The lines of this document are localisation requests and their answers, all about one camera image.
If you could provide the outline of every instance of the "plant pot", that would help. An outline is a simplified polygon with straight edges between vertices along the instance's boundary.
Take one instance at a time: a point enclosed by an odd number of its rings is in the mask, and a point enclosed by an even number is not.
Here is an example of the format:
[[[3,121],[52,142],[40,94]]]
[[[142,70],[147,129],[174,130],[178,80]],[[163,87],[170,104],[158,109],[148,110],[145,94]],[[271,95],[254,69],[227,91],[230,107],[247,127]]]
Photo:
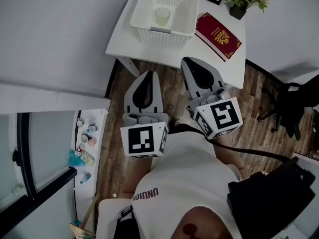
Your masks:
[[[230,9],[230,15],[236,19],[241,20],[241,18],[246,14],[246,10],[241,10],[237,5],[233,5]]]

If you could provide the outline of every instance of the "red passport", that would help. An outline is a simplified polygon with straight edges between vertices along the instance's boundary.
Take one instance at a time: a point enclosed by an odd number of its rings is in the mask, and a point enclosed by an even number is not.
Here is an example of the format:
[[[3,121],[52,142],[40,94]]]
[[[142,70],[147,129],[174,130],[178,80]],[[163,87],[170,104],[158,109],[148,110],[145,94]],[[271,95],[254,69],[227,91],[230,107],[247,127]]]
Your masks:
[[[224,61],[241,45],[241,41],[209,13],[197,20],[195,34]]]

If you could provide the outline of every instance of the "white table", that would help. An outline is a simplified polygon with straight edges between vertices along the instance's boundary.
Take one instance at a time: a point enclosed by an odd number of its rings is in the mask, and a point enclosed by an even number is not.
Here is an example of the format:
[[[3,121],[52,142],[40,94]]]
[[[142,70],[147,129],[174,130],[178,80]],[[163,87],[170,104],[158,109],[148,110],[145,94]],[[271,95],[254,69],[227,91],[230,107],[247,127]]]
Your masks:
[[[224,62],[196,35],[180,50],[149,47],[142,44],[139,41],[137,30],[130,25],[137,2],[138,0],[128,0],[115,26],[106,54],[116,56],[136,77],[140,75],[140,72],[130,60],[131,58],[180,68],[183,57],[195,57],[215,67],[225,83],[240,89],[243,88],[246,59],[244,19],[237,20],[230,16],[225,4],[215,5],[207,0],[199,0],[198,17],[206,12],[210,13],[242,42],[234,55]]]

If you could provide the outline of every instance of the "basket handle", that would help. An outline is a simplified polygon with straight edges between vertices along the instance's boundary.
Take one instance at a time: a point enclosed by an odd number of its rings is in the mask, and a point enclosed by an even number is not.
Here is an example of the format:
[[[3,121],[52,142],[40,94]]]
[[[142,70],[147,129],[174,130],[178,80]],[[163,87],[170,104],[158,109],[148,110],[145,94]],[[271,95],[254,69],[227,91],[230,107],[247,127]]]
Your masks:
[[[164,29],[164,28],[159,28],[159,27],[154,27],[154,26],[151,26],[150,30],[153,31],[153,32],[171,34],[171,30],[169,30],[169,29]]]

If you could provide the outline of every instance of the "bottle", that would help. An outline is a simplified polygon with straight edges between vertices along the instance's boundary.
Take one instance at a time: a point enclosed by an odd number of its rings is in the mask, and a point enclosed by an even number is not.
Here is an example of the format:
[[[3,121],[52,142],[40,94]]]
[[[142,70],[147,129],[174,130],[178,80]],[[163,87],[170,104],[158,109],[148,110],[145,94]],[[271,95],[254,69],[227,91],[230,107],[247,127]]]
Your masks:
[[[24,186],[22,186],[21,184],[17,185],[13,190],[12,190],[12,194],[14,194],[15,196],[22,196],[25,193],[25,188]]]
[[[96,130],[98,130],[98,126],[95,125],[95,124],[90,124],[88,129],[86,130],[87,133],[93,133],[95,132]]]
[[[80,181],[80,184],[83,184],[84,182],[86,182],[88,179],[91,178],[91,174],[87,173],[83,176],[82,180]]]

